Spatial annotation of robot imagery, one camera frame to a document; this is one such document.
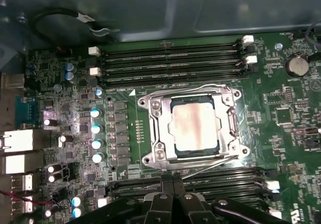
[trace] screw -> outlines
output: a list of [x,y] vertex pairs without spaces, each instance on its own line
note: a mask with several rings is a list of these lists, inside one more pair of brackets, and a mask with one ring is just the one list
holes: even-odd
[[163,200],[164,200],[164,199],[167,199],[167,195],[164,195],[164,194],[163,194],[163,195],[160,195],[159,197],[160,197],[160,199],[163,199]]
[[156,151],[156,157],[159,159],[159,160],[162,160],[163,158],[165,158],[165,153],[163,150],[158,150]]
[[219,200],[219,204],[220,205],[227,205],[227,201],[226,200]]
[[18,17],[17,17],[17,21],[22,23],[22,24],[26,24],[28,23],[28,19],[26,18],[24,13],[21,13]]
[[186,194],[186,195],[184,195],[184,198],[185,198],[186,200],[190,200],[190,199],[193,198],[193,196],[190,195],[190,194]]
[[159,109],[160,106],[161,106],[161,104],[158,101],[154,101],[151,104],[152,109],[155,109],[155,110]]
[[282,45],[282,43],[276,43],[274,45],[274,48],[276,51],[281,51],[283,49],[283,45]]
[[7,1],[6,0],[0,0],[0,7],[6,7]]

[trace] black cable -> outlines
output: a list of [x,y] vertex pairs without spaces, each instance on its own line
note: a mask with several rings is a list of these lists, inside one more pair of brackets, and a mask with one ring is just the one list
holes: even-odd
[[321,44],[318,43],[317,41],[313,40],[309,34],[312,31],[313,28],[315,28],[317,26],[317,24],[321,23],[321,19],[317,20],[316,22],[312,23],[311,26],[309,26],[309,28],[307,29],[307,31],[304,34],[305,39],[311,43],[312,45],[316,46],[316,47],[320,47],[321,48]]
[[57,45],[55,44],[49,37],[45,36],[43,33],[38,31],[37,29],[37,23],[43,19],[44,17],[47,16],[52,16],[52,15],[66,15],[66,16],[71,16],[74,17],[81,22],[85,23],[88,25],[91,29],[91,32],[93,31],[102,31],[106,28],[100,26],[94,19],[92,19],[89,16],[85,16],[77,11],[67,9],[67,8],[45,8],[44,10],[41,10],[37,12],[33,17],[30,18],[29,20],[29,29],[30,31],[35,34],[39,39],[49,43],[50,45]]

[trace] chip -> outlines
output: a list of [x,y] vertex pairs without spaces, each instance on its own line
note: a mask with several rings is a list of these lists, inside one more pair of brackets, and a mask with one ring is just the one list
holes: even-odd
[[88,132],[88,126],[87,125],[81,125],[79,126],[79,131],[80,132]]
[[94,190],[87,190],[86,191],[86,197],[87,198],[94,197]]
[[118,158],[118,166],[124,166],[130,164],[130,158],[129,157],[119,157]]
[[66,152],[66,159],[72,159],[72,158],[73,158],[72,152]]
[[116,132],[124,132],[128,130],[127,124],[118,124],[115,126]]
[[115,120],[117,122],[126,121],[127,120],[127,115],[126,114],[115,114]]
[[123,109],[126,109],[126,103],[125,102],[115,102],[114,107],[115,107],[115,110],[123,110]]
[[95,180],[95,174],[88,174],[87,175],[87,180],[88,181],[94,181]]
[[128,142],[128,135],[118,135],[116,136],[116,143],[125,144]]
[[105,187],[98,187],[97,188],[98,195],[106,195],[106,189]]
[[61,111],[67,112],[70,109],[70,105],[68,103],[61,105]]
[[54,102],[52,100],[45,101],[45,108],[52,108],[53,105],[54,105]]

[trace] black ram slot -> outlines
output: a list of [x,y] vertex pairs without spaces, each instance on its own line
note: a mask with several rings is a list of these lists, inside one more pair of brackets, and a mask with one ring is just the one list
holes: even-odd
[[199,81],[213,81],[214,79],[233,79],[244,77],[246,74],[243,71],[235,71],[230,73],[209,73],[204,75],[189,75],[189,76],[164,76],[162,78],[148,78],[148,79],[113,79],[107,81],[107,87],[137,87],[137,86],[151,86],[161,84],[174,84],[182,82],[199,82]]

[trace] blue capacitor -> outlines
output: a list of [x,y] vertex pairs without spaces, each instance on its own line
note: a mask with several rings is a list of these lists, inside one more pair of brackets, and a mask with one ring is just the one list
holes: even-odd
[[98,98],[101,98],[102,95],[103,95],[102,90],[101,90],[100,88],[96,89],[95,95],[96,95]]
[[75,65],[70,63],[70,62],[66,63],[65,69],[66,69],[67,72],[75,72],[76,71]]
[[72,72],[67,72],[65,75],[65,79],[70,82],[75,82],[77,80],[77,76],[75,76]]

